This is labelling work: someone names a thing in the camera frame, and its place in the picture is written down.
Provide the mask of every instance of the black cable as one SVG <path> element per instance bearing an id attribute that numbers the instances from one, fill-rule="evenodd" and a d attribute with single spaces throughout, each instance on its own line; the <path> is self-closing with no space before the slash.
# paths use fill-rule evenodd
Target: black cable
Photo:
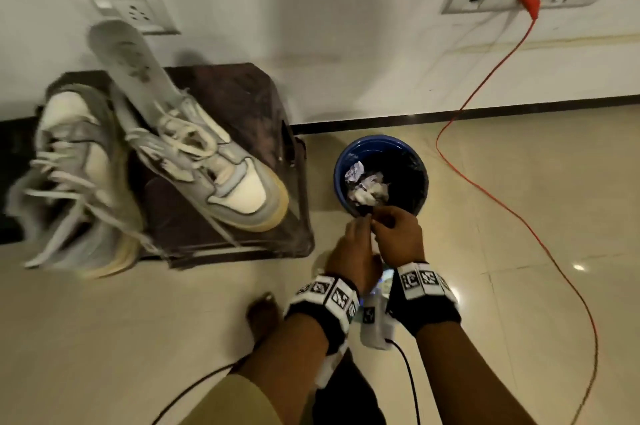
<path id="1" fill-rule="evenodd" d="M 162 417 L 165 416 L 165 414 L 171 409 L 171 407 L 173 405 L 175 405 L 176 403 L 178 403 L 178 400 L 180 400 L 180 398 L 182 398 L 183 396 L 185 396 L 188 392 L 190 392 L 192 389 L 196 388 L 196 386 L 198 386 L 199 384 L 201 384 L 203 381 L 207 381 L 209 378 L 211 378 L 212 376 L 217 375 L 218 373 L 221 373 L 222 371 L 229 369 L 231 367 L 234 366 L 234 364 L 236 363 L 231 363 L 231 364 L 227 364 L 226 366 L 222 366 L 222 368 L 218 368 L 215 371 L 212 371 L 211 373 L 207 374 L 206 376 L 203 376 L 201 379 L 199 379 L 198 381 L 196 381 L 194 384 L 192 384 L 191 386 L 189 386 L 188 388 L 185 388 L 180 395 L 178 395 L 177 397 L 173 398 L 173 400 L 171 401 L 171 403 L 169 403 L 169 405 L 164 407 L 164 410 L 162 412 L 160 412 L 160 414 L 156 417 L 156 419 L 151 423 L 151 425 L 157 425 L 158 422 L 160 420 L 162 420 Z"/>
<path id="2" fill-rule="evenodd" d="M 413 403 L 415 404 L 415 420 L 418 422 L 418 425 L 420 425 L 420 409 L 418 409 L 418 395 L 416 395 L 415 393 L 415 384 L 413 382 L 413 375 L 411 374 L 411 368 L 409 367 L 409 361 L 407 361 L 406 356 L 404 355 L 403 350 L 400 348 L 400 346 L 398 346 L 395 341 L 391 340 L 391 339 L 385 339 L 389 344 L 393 344 L 396 349 L 398 351 L 400 351 L 400 354 L 402 354 L 402 357 L 404 359 L 404 364 L 406 364 L 406 370 L 407 372 L 409 372 L 409 380 L 411 381 L 411 391 L 413 392 Z"/>

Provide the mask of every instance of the baseboard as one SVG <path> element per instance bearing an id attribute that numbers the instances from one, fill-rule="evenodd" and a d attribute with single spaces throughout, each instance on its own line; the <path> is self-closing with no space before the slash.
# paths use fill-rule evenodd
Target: baseboard
<path id="1" fill-rule="evenodd" d="M 490 116 L 526 115 L 553 111 L 583 110 L 589 108 L 617 107 L 640 104 L 640 95 L 626 97 L 588 98 L 586 100 L 568 100 L 565 102 L 532 103 L 529 105 L 509 105 L 505 107 L 470 108 L 458 116 L 459 120 L 487 118 Z M 299 123 L 291 128 L 295 135 L 322 134 L 341 132 L 343 130 L 379 129 L 398 125 L 416 125 L 418 123 L 448 122 L 455 111 L 439 111 L 435 113 L 418 113 L 415 115 L 379 116 L 375 118 L 355 118 L 353 120 L 336 120 L 334 122 Z"/>

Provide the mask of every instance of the tiled floor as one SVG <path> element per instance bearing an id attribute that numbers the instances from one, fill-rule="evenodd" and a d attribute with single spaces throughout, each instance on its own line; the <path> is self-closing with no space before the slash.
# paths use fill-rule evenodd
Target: tiled floor
<path id="1" fill-rule="evenodd" d="M 473 120 L 456 122 L 442 140 L 452 162 L 529 220 L 593 310 L 602 352 L 584 425 L 631 424 L 640 416 L 638 120 L 640 106 Z M 468 334 L 540 424 L 568 424 L 591 371 L 584 309 L 526 229 L 438 159 L 439 128 L 306 137 L 316 233 L 307 259 L 185 272 L 141 264 L 80 282 L 21 270 L 26 249 L 4 247 L 0 422 L 148 424 L 185 386 L 248 352 L 246 304 L 267 290 L 286 300 L 349 220 L 332 190 L 341 149 L 383 132 L 409 143 L 427 166 L 429 197 L 419 217 L 427 258 L 459 293 Z M 415 342 L 401 328 L 397 341 L 412 366 L 422 422 L 437 424 Z M 357 325 L 351 342 L 388 423 L 414 423 L 402 358 L 363 348 Z M 164 423 L 179 421 L 206 389 Z"/>

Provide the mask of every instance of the black wristband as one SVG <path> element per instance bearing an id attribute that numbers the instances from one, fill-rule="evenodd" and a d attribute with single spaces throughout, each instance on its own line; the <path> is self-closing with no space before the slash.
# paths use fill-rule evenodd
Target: black wristband
<path id="1" fill-rule="evenodd" d="M 352 282 L 343 277 L 318 275 L 296 293 L 285 318 L 293 314 L 313 317 L 329 341 L 329 356 L 344 343 L 359 306 L 358 291 Z"/>
<path id="2" fill-rule="evenodd" d="M 387 312 L 415 336 L 425 324 L 456 322 L 458 300 L 427 262 L 414 262 L 394 272 Z"/>

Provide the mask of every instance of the red cord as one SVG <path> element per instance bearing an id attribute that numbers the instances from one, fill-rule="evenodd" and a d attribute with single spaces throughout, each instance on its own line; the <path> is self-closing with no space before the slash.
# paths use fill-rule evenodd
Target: red cord
<path id="1" fill-rule="evenodd" d="M 451 162 L 449 162 L 449 160 L 444 156 L 444 154 L 440 151 L 439 147 L 438 147 L 438 142 L 440 140 L 440 136 L 442 135 L 442 133 L 453 123 L 453 121 L 455 119 L 457 119 L 457 117 L 460 115 L 460 112 L 462 112 L 462 110 L 465 109 L 465 107 L 468 105 L 468 103 L 471 101 L 471 99 L 475 96 L 475 94 L 480 90 L 480 88 L 482 88 L 484 86 L 484 83 L 487 82 L 487 80 L 489 80 L 489 78 L 491 78 L 492 74 L 494 74 L 498 68 L 500 68 L 501 65 L 504 64 L 504 62 L 511 57 L 511 55 L 516 52 L 516 50 L 522 45 L 522 43 L 524 42 L 525 39 L 527 39 L 529 33 L 531 32 L 531 30 L 533 29 L 533 26 L 536 23 L 536 19 L 537 19 L 537 12 L 535 12 L 536 15 L 532 14 L 532 19 L 531 19 L 531 25 L 529 26 L 527 32 L 525 33 L 524 37 L 521 39 L 521 41 L 516 44 L 516 47 L 513 48 L 508 54 L 507 56 L 503 57 L 502 60 L 500 61 L 500 63 L 498 63 L 494 69 L 491 70 L 491 72 L 489 74 L 487 74 L 487 76 L 484 78 L 484 80 L 482 81 L 482 83 L 480 83 L 480 85 L 478 85 L 478 87 L 474 90 L 473 93 L 471 93 L 471 96 L 469 96 L 467 98 L 467 101 L 460 107 L 460 109 L 455 113 L 455 115 L 453 115 L 453 118 L 442 128 L 442 130 L 440 131 L 440 133 L 438 134 L 438 137 L 436 138 L 436 150 L 438 151 L 438 153 L 440 154 L 440 156 L 444 159 L 444 162 L 447 163 L 447 165 L 449 165 L 449 167 L 451 167 L 453 169 L 453 171 L 458 174 L 461 178 L 463 178 L 464 180 L 466 180 L 469 184 L 471 184 L 472 186 L 476 187 L 477 189 L 480 189 L 480 191 L 482 191 L 485 195 L 489 196 L 492 200 L 494 200 L 495 202 L 497 202 L 498 204 L 500 204 L 500 206 L 502 206 L 503 208 L 505 208 L 507 211 L 509 211 L 512 215 L 514 215 L 516 218 L 518 218 L 522 224 L 524 224 L 524 226 L 527 227 L 527 229 L 530 231 L 530 233 L 533 235 L 533 237 L 537 240 L 537 242 L 540 244 L 540 246 L 542 247 L 542 249 L 546 252 L 547 256 L 549 257 L 549 259 L 553 262 L 553 264 L 556 266 L 556 269 L 558 270 L 558 272 L 560 272 L 560 275 L 562 275 L 562 277 L 565 279 L 566 283 L 569 284 L 569 286 L 571 286 L 572 290 L 575 292 L 576 295 L 578 295 L 580 301 L 582 302 L 582 305 L 584 306 L 584 309 L 587 311 L 587 315 L 589 316 L 589 320 L 591 322 L 591 327 L 593 329 L 593 347 L 594 347 L 594 352 L 593 352 L 593 370 L 591 372 L 591 378 L 589 379 L 589 384 L 587 386 L 586 391 L 584 392 L 584 396 L 582 398 L 582 401 L 580 402 L 580 406 L 578 406 L 578 409 L 576 411 L 576 413 L 573 416 L 573 420 L 571 420 L 571 425 L 575 425 L 576 421 L 578 420 L 578 417 L 580 416 L 580 413 L 582 412 L 582 409 L 584 407 L 584 404 L 587 402 L 587 398 L 589 397 L 589 395 L 591 394 L 591 389 L 593 388 L 593 383 L 596 380 L 596 375 L 598 373 L 598 352 L 599 352 L 599 342 L 598 342 L 598 330 L 596 329 L 596 323 L 593 320 L 593 316 L 591 315 L 591 311 L 589 309 L 589 306 L 587 305 L 587 302 L 585 302 L 584 298 L 582 297 L 582 295 L 580 295 L 580 292 L 578 291 L 578 289 L 575 288 L 574 284 L 571 283 L 571 280 L 569 280 L 569 278 L 564 274 L 564 272 L 562 271 L 562 269 L 560 268 L 560 266 L 558 265 L 558 263 L 556 262 L 556 259 L 553 257 L 553 255 L 551 254 L 551 252 L 549 251 L 549 249 L 546 247 L 546 245 L 544 243 L 542 243 L 542 240 L 540 240 L 540 237 L 536 234 L 535 231 L 533 231 L 533 229 L 531 228 L 531 226 L 529 226 L 529 224 L 524 220 L 524 218 L 519 215 L 518 213 L 516 213 L 516 211 L 512 210 L 510 207 L 507 206 L 507 204 L 503 203 L 502 201 L 500 201 L 500 199 L 496 198 L 494 195 L 492 195 L 489 191 L 487 191 L 486 189 L 484 189 L 483 187 L 481 187 L 480 185 L 476 184 L 475 182 L 473 182 L 471 179 L 469 179 L 467 176 L 465 176 L 464 174 L 462 174 L 462 172 L 460 172 Z"/>

